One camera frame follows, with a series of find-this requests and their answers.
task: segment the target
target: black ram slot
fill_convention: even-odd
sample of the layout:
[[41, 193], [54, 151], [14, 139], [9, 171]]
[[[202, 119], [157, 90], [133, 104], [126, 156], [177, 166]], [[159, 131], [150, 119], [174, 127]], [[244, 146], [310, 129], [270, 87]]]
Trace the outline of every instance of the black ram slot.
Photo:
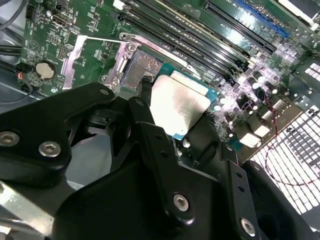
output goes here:
[[182, 47], [180, 47], [178, 45], [173, 45], [169, 41], [165, 40], [164, 37], [161, 34], [159, 34], [158, 32], [154, 31], [153, 29], [149, 28], [144, 23], [137, 21], [135, 18], [132, 18], [129, 15], [126, 15], [123, 18], [124, 18], [124, 21], [126, 23], [128, 23], [128, 24], [134, 26], [135, 28], [140, 29], [141, 31], [147, 33], [148, 35], [150, 35], [152, 37], [152, 39], [156, 39], [155, 40], [156, 43], [158, 43], [158, 42], [159, 43], [164, 43], [166, 45], [165, 49], [170, 51], [172, 54], [178, 56], [179, 58], [181, 58], [181, 56], [179, 54], [177, 54], [176, 52], [180, 52], [181, 55], [184, 55], [185, 57], [187, 57], [190, 63], [194, 62], [198, 66], [205, 67], [208, 70], [211, 70], [217, 76], [219, 76], [219, 77], [221, 77], [223, 79], [226, 79], [227, 81], [232, 79], [231, 75], [222, 72], [221, 69], [215, 67], [214, 65], [211, 65], [209, 62], [203, 61], [198, 56], [192, 54], [191, 52], [186, 51], [184, 48], [182, 48]]
[[229, 64], [227, 61], [223, 62], [221, 61], [217, 56], [216, 59], [214, 59], [214, 55], [211, 54], [206, 49], [203, 49], [199, 47], [199, 45], [195, 44], [188, 38], [184, 37], [183, 35], [178, 34], [176, 31], [172, 30], [171, 28], [168, 28], [166, 24], [159, 24], [159, 20], [155, 19], [156, 15], [153, 15], [152, 17], [149, 15], [146, 15], [143, 13], [140, 9], [131, 9], [131, 12], [136, 15], [140, 20], [144, 19], [147, 23], [152, 23], [155, 26], [157, 26], [159, 29], [164, 31], [165, 34], [170, 34], [170, 38], [174, 38], [174, 41], [177, 44], [180, 44], [181, 46], [185, 45], [187, 50], [192, 50], [193, 52], [198, 51], [199, 54], [198, 57], [200, 58], [207, 58], [207, 62], [211, 64], [215, 64], [217, 67], [223, 69], [226, 73], [234, 74], [237, 69], [234, 68], [231, 64]]
[[253, 44], [257, 47], [265, 50], [268, 54], [272, 55], [276, 51], [276, 47], [271, 43], [265, 41], [258, 34], [247, 28], [241, 22], [235, 20], [232, 16], [227, 14], [221, 8], [216, 5], [208, 2], [204, 8], [208, 13], [212, 14], [216, 19], [218, 19], [221, 23], [230, 26], [235, 29], [237, 32], [247, 37]]
[[[196, 30], [194, 30], [191, 27], [183, 24], [181, 21], [178, 21], [174, 16], [168, 14], [167, 12], [165, 12], [162, 9], [156, 7], [154, 4], [152, 4], [152, 3], [148, 2], [148, 1], [145, 1], [145, 0], [136, 0], [136, 1], [139, 2], [141, 4], [141, 6], [144, 6], [145, 8], [148, 8], [148, 9], [156, 12], [157, 14], [159, 14], [160, 16], [165, 18], [166, 20], [169, 20], [171, 23], [173, 23], [176, 26], [178, 26], [179, 28], [183, 29], [185, 33], [191, 35], [193, 38], [197, 38], [201, 42], [206, 43], [211, 48], [213, 48], [217, 52], [219, 52], [219, 54], [223, 55], [225, 58], [229, 59], [230, 61], [233, 61], [238, 67], [242, 67], [244, 61], [241, 61], [239, 58], [234, 56], [232, 53], [228, 52], [227, 50], [222, 48], [220, 45], [218, 45], [215, 42], [213, 42], [212, 40], [208, 39], [207, 36], [198, 33]], [[227, 40], [223, 36], [221, 36], [219, 34], [217, 34], [217, 35], [218, 35], [217, 37], [221, 41], [225, 42], [225, 44], [228, 47], [230, 47], [231, 49], [236, 49], [238, 52], [241, 52], [241, 55], [243, 56], [244, 59], [250, 58], [250, 55], [247, 54], [242, 49], [240, 49], [238, 46], [234, 45], [232, 42], [230, 42], [229, 40]]]

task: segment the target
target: green circuit board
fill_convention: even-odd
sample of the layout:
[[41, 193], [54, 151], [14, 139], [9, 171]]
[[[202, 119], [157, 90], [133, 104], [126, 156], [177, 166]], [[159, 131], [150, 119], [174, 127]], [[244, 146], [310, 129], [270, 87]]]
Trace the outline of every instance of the green circuit board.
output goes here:
[[[60, 74], [60, 69], [67, 53], [73, 49], [77, 35], [82, 34], [105, 39], [117, 39], [120, 32], [145, 35], [141, 30], [135, 29], [134, 26], [128, 26], [112, 16], [117, 12], [113, 7], [113, 1], [85, 0], [78, 2], [71, 0], [68, 3], [68, 14], [72, 18], [72, 25], [64, 28], [57, 27], [46, 15], [48, 10], [56, 7], [57, 1], [47, 0], [44, 2], [45, 4], [39, 4], [35, 0], [30, 1], [30, 5], [35, 8], [36, 12], [34, 19], [28, 19], [26, 23], [22, 61], [35, 65], [41, 60], [48, 60], [56, 66], [56, 77], [49, 81], [40, 79], [35, 73], [27, 76], [28, 80], [34, 86], [39, 87], [39, 92], [45, 96], [62, 91], [65, 77]], [[203, 10], [203, 0], [172, 0], [171, 2], [179, 11], [193, 13], [200, 23], [214, 29], [241, 50], [249, 53], [255, 47], [250, 40], [241, 36], [234, 29], [221, 24], [218, 19]], [[281, 36], [270, 29], [268, 30], [258, 19], [234, 2], [217, 0], [214, 3], [275, 47], [283, 41]], [[281, 11], [275, 12], [275, 14], [279, 18], [281, 17], [283, 22], [291, 22], [288, 20], [288, 16]], [[294, 32], [296, 27], [293, 29], [292, 26], [286, 26], [286, 29]], [[286, 40], [287, 49], [283, 51], [294, 51], [298, 56], [301, 56], [314, 41], [311, 36], [302, 40], [299, 37], [291, 37]], [[108, 74], [112, 67], [118, 47], [119, 45], [116, 43], [86, 41], [81, 57], [76, 60], [74, 65], [73, 86], [81, 86], [88, 82], [101, 82], [102, 76]], [[268, 61], [265, 63], [266, 67], [278, 70], [277, 75], [279, 77], [287, 73], [292, 62], [294, 64], [297, 62], [297, 57], [288, 62], [283, 61], [281, 54], [282, 52], [273, 54], [268, 57]]]
[[[224, 115], [229, 113], [235, 121], [248, 117], [246, 111], [236, 109], [236, 100], [241, 94], [261, 105], [247, 83], [240, 83], [238, 90], [234, 91], [241, 75], [251, 76], [247, 69], [260, 71], [267, 82], [280, 85], [308, 54], [319, 50], [319, 35], [273, 0], [38, 2], [29, 2], [21, 61], [32, 66], [41, 61], [54, 65], [55, 76], [51, 79], [42, 79], [36, 72], [26, 74], [27, 80], [37, 87], [40, 94], [48, 97], [64, 91], [66, 77], [62, 68], [64, 60], [75, 47], [77, 36], [86, 35], [106, 41], [85, 41], [80, 57], [73, 64], [73, 88], [89, 82], [104, 83], [104, 78], [115, 65], [120, 46], [107, 40], [119, 40], [121, 33], [143, 36], [189, 62], [200, 76], [199, 81], [227, 96], [228, 104], [222, 111], [214, 112], [216, 127], [225, 140], [228, 138], [223, 130]], [[115, 7], [115, 2], [123, 2], [125, 7]], [[223, 12], [222, 16], [217, 17], [215, 8]], [[63, 14], [69, 21], [68, 25], [61, 27], [55, 24], [52, 10], [56, 11], [54, 14]], [[266, 24], [261, 16], [274, 25]], [[146, 46], [139, 49], [157, 58], [159, 63], [170, 64], [194, 77], [190, 70], [168, 56]], [[136, 89], [122, 85], [119, 90], [135, 92]]]

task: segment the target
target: black mounting arm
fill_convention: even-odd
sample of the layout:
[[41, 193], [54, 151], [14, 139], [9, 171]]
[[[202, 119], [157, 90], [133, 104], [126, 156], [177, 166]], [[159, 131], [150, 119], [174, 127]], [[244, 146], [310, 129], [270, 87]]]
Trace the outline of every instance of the black mounting arm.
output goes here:
[[64, 180], [71, 146], [111, 136], [111, 173], [48, 210], [50, 238], [316, 239], [260, 166], [238, 165], [205, 115], [188, 135], [200, 171], [179, 165], [143, 99], [89, 83], [0, 115], [0, 179], [36, 193]]

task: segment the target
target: ram slot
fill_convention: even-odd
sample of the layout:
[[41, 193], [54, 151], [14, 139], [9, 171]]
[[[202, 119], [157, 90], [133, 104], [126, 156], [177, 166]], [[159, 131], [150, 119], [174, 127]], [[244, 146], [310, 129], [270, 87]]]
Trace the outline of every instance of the ram slot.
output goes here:
[[209, 45], [211, 48], [215, 49], [218, 51], [219, 54], [223, 55], [225, 58], [230, 59], [233, 61], [237, 66], [241, 66], [241, 63], [244, 63], [245, 61], [242, 61], [239, 57], [233, 55], [231, 52], [227, 51], [223, 47], [221, 47], [219, 44], [222, 44], [224, 47], [230, 49], [232, 52], [236, 53], [239, 55], [241, 58], [245, 60], [249, 60], [250, 55], [243, 51], [241, 48], [239, 48], [237, 45], [233, 44], [223, 36], [219, 35], [216, 32], [210, 31], [211, 33], [210, 38], [208, 38], [208, 34], [204, 34], [201, 29], [198, 29], [194, 26], [190, 27], [190, 24], [186, 24], [184, 21], [177, 20], [177, 15], [173, 12], [174, 10], [170, 12], [166, 12], [162, 10], [161, 8], [157, 7], [154, 3], [145, 1], [145, 0], [135, 0], [135, 2], [138, 3], [138, 5], [145, 7], [146, 9], [150, 9], [153, 12], [157, 13], [158, 15], [162, 16], [164, 19], [167, 21], [170, 21], [172, 24], [175, 26], [181, 28], [184, 33], [188, 33], [190, 36], [193, 38], [199, 39], [201, 42]]
[[229, 64], [227, 61], [221, 61], [218, 56], [213, 55], [210, 51], [203, 48], [202, 46], [199, 46], [198, 44], [195, 44], [194, 41], [191, 41], [190, 39], [186, 38], [185, 36], [179, 34], [176, 30], [173, 30], [172, 28], [168, 27], [167, 22], [162, 21], [159, 24], [159, 20], [157, 18], [157, 14], [152, 14], [152, 16], [145, 14], [140, 9], [131, 9], [131, 12], [137, 16], [140, 20], [144, 19], [147, 23], [151, 23], [159, 27], [163, 32], [163, 36], [170, 38], [172, 41], [174, 41], [176, 44], [179, 44], [181, 46], [185, 46], [185, 48], [189, 51], [192, 51], [193, 53], [198, 53], [198, 57], [203, 57], [207, 60], [207, 62], [221, 68], [226, 73], [233, 74], [237, 72], [237, 68]]
[[222, 24], [227, 25], [233, 29], [235, 29], [238, 33], [245, 36], [248, 40], [250, 40], [253, 44], [255, 44], [260, 49], [263, 49], [268, 54], [272, 55], [277, 48], [273, 46], [271, 43], [264, 40], [262, 37], [257, 35], [255, 32], [247, 28], [241, 22], [235, 20], [232, 16], [227, 14], [221, 8], [216, 5], [208, 2], [204, 8], [208, 13], [213, 15], [217, 20], [219, 20]]
[[185, 60], [189, 61], [191, 64], [196, 64], [198, 67], [204, 67], [213, 73], [215, 73], [218, 77], [222, 79], [226, 79], [229, 81], [232, 79], [232, 76], [229, 73], [223, 72], [218, 67], [212, 65], [211, 63], [201, 59], [197, 55], [193, 54], [192, 52], [186, 50], [184, 47], [181, 47], [180, 45], [177, 45], [174, 41], [172, 41], [169, 38], [164, 39], [164, 36], [160, 34], [159, 32], [155, 31], [156, 26], [153, 26], [153, 28], [150, 28], [145, 23], [137, 20], [135, 17], [132, 17], [128, 13], [126, 16], [121, 17], [125, 23], [133, 26], [136, 29], [139, 29], [143, 33], [146, 33], [150, 39], [154, 40], [159, 45], [163, 45], [163, 47], [171, 51], [172, 54], [175, 54], [179, 58], [184, 58]]

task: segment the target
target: expansion slot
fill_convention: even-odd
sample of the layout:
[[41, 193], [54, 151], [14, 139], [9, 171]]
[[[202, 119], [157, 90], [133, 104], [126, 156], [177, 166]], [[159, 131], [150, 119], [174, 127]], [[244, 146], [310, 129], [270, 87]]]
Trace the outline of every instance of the expansion slot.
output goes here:
[[244, 0], [235, 0], [236, 4], [238, 4], [240, 7], [251, 13], [253, 16], [255, 16], [257, 19], [259, 19], [261, 22], [263, 22], [268, 28], [274, 30], [276, 33], [278, 33], [283, 38], [288, 38], [290, 35], [281, 27], [274, 24], [272, 21], [270, 21], [268, 18], [263, 16], [260, 12], [256, 11], [254, 8], [249, 6], [244, 2]]
[[204, 8], [208, 13], [212, 14], [221, 23], [230, 26], [237, 32], [247, 37], [257, 47], [265, 50], [268, 54], [273, 54], [276, 51], [276, 47], [257, 35], [255, 32], [244, 26], [241, 22], [235, 20], [232, 16], [227, 14], [221, 8], [208, 2]]
[[234, 63], [239, 68], [244, 67], [244, 62], [242, 62], [238, 57], [232, 55], [230, 52], [222, 48], [220, 45], [207, 39], [196, 30], [183, 24], [181, 21], [178, 21], [171, 14], [168, 14], [167, 12], [156, 7], [150, 2], [147, 2], [144, 0], [136, 0], [136, 2], [139, 2], [139, 7], [144, 7], [147, 10], [149, 11], [151, 10], [155, 14], [157, 14], [159, 16], [159, 21], [161, 21], [160, 24], [167, 22], [168, 27], [172, 28], [173, 30], [176, 30], [176, 32], [180, 33], [181, 36], [185, 36], [186, 38], [192, 40], [193, 44], [201, 46], [202, 48], [206, 49], [208, 52], [216, 53], [216, 56], [222, 56], [227, 61]]
[[216, 55], [210, 53], [208, 49], [199, 46], [194, 41], [183, 36], [183, 34], [181, 35], [172, 28], [169, 28], [168, 26], [171, 26], [171, 23], [168, 24], [163, 20], [163, 22], [159, 24], [159, 18], [157, 18], [156, 14], [152, 14], [152, 16], [150, 16], [148, 14], [145, 14], [140, 9], [134, 8], [132, 8], [130, 12], [132, 12], [133, 16], [136, 16], [140, 21], [143, 19], [146, 23], [154, 24], [156, 28], [161, 29], [163, 31], [163, 37], [169, 38], [176, 44], [179, 44], [180, 46], [186, 48], [186, 50], [192, 51], [194, 54], [198, 55], [198, 57], [206, 59], [207, 62], [210, 62], [220, 69], [223, 69], [224, 72], [233, 74], [237, 71], [237, 69], [227, 61], [220, 60]]
[[192, 52], [181, 47], [180, 45], [177, 45], [175, 42], [172, 43], [172, 41], [170, 42], [169, 40], [164, 39], [164, 36], [162, 34], [155, 31], [154, 29], [151, 29], [145, 23], [137, 21], [136, 18], [133, 18], [132, 16], [127, 14], [126, 16], [123, 17], [123, 20], [126, 23], [148, 34], [151, 37], [151, 39], [155, 40], [156, 43], [159, 43], [165, 46], [165, 49], [167, 49], [168, 51], [171, 51], [176, 56], [179, 56], [179, 57], [184, 56], [184, 58], [189, 62], [194, 63], [199, 67], [205, 67], [206, 69], [215, 73], [218, 77], [226, 79], [227, 81], [229, 79], [232, 79], [232, 76], [230, 74], [223, 72], [221, 69], [212, 65], [210, 62], [205, 61], [203, 58], [200, 58], [197, 55], [193, 54]]
[[[136, 1], [139, 3], [148, 2], [145, 0], [136, 0]], [[161, 0], [154, 0], [154, 2], [159, 4], [160, 6], [164, 7], [167, 10], [166, 12], [168, 14], [172, 15], [176, 19], [180, 19], [181, 23], [183, 23], [186, 26], [189, 26], [190, 29], [194, 29], [196, 32], [200, 33], [203, 37], [206, 37], [211, 42], [217, 42], [219, 44], [222, 44], [225, 47], [229, 48], [234, 53], [236, 53], [237, 55], [244, 58], [245, 60], [247, 60], [247, 61], [250, 60], [251, 56], [246, 51], [244, 51], [243, 49], [241, 49], [240, 47], [238, 47], [237, 45], [235, 45], [234, 43], [232, 43], [231, 41], [229, 41], [225, 37], [221, 36], [220, 34], [215, 32], [214, 30], [208, 29], [204, 25], [200, 25], [200, 24], [196, 23], [195, 21], [188, 19], [183, 14], [179, 13], [176, 9], [169, 7], [168, 6], [168, 4], [170, 4], [169, 1], [165, 1], [165, 3], [164, 3]]]

